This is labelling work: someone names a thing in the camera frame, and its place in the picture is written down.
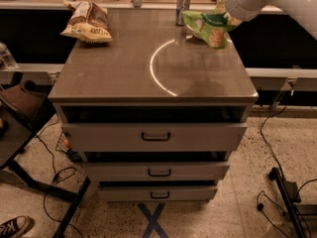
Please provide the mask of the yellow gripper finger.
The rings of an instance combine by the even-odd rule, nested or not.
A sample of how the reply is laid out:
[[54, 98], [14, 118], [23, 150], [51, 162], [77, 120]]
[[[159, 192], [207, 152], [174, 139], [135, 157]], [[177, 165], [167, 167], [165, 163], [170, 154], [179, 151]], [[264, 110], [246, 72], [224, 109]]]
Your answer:
[[216, 14], [224, 14], [226, 13], [227, 10], [226, 10], [226, 7], [223, 3], [222, 0], [217, 0], [217, 4], [216, 4], [216, 7], [215, 7], [215, 13]]
[[235, 17], [233, 17], [229, 13], [227, 13], [226, 16], [227, 16], [227, 19], [228, 19], [228, 23], [227, 23], [228, 27], [238, 27], [242, 23], [241, 20], [236, 19]]

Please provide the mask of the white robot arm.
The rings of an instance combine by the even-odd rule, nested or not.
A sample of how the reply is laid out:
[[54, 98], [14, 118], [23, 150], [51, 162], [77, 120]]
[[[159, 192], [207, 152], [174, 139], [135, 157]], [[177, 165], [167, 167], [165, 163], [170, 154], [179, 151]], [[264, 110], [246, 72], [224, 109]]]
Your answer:
[[317, 39], [317, 0], [222, 0], [234, 18], [249, 22], [271, 5], [289, 15], [314, 39]]

